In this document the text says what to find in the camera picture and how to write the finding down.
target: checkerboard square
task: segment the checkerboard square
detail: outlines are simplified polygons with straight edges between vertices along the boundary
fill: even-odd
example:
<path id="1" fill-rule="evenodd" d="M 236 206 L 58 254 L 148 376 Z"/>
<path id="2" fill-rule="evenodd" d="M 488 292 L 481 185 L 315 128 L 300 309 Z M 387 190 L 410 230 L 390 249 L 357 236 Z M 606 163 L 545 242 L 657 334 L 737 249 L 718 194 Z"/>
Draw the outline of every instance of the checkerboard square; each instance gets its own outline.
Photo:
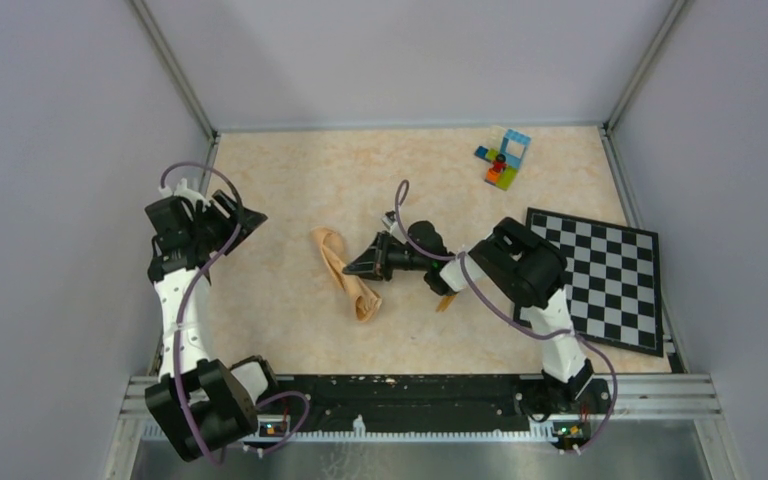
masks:
<path id="1" fill-rule="evenodd" d="M 529 209 L 526 225 L 567 259 L 570 316 L 584 337 L 652 355 L 664 349 L 654 233 Z M 528 325 L 521 307 L 515 317 Z"/>

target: yellow-green block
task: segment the yellow-green block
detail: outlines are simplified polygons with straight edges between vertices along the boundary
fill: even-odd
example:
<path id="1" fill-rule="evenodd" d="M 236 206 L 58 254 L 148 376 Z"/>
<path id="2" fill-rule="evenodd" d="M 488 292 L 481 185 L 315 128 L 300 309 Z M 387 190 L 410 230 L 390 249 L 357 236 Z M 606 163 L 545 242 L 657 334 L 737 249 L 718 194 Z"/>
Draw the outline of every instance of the yellow-green block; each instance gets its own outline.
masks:
<path id="1" fill-rule="evenodd" d="M 496 186 L 501 188 L 502 190 L 507 191 L 508 188 L 511 186 L 511 183 L 513 183 L 514 178 L 516 177 L 517 169 L 513 167 L 508 167 L 505 169 L 504 172 L 502 172 L 502 175 L 499 177 L 499 181 L 496 182 Z"/>

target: gray wall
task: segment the gray wall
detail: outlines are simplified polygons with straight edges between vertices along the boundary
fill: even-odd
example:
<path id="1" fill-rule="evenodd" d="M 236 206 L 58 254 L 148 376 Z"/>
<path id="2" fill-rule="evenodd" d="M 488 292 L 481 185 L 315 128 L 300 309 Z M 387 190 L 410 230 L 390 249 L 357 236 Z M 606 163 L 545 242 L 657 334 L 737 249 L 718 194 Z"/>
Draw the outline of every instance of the gray wall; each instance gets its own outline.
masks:
<path id="1" fill-rule="evenodd" d="M 617 140 L 686 356 L 768 478 L 768 2 L 696 2 Z"/>
<path id="2" fill-rule="evenodd" d="M 149 0 L 219 129 L 596 123 L 671 0 Z"/>
<path id="3" fill-rule="evenodd" d="M 160 331 L 160 170 L 206 141 L 124 1 L 0 1 L 0 479 L 98 478 Z"/>

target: orange block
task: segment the orange block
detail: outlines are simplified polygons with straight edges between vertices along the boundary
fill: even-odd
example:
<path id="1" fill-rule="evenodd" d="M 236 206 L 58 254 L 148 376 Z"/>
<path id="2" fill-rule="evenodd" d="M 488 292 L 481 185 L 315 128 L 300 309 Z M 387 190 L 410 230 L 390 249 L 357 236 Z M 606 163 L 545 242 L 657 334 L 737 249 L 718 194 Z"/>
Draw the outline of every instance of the orange block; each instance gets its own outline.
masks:
<path id="1" fill-rule="evenodd" d="M 487 180 L 488 182 L 490 182 L 493 185 L 495 185 L 496 182 L 499 181 L 499 177 L 500 176 L 501 176 L 501 173 L 499 173 L 499 172 L 493 170 L 492 168 L 490 168 L 490 169 L 487 170 L 487 177 L 485 178 L 485 180 Z"/>

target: folded cloth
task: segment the folded cloth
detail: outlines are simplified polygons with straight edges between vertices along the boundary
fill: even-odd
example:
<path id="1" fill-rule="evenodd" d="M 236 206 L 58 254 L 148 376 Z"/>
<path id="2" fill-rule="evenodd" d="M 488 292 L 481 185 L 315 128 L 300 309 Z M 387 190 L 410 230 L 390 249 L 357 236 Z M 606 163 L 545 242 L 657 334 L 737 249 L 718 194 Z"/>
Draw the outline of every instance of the folded cloth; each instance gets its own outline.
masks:
<path id="1" fill-rule="evenodd" d="M 367 287 L 359 277 L 343 275 L 343 267 L 346 266 L 346 262 L 342 259 L 346 251 L 343 237 L 326 227 L 316 227 L 310 233 L 337 286 L 349 295 L 357 319 L 361 322 L 370 320 L 381 308 L 381 296 Z"/>

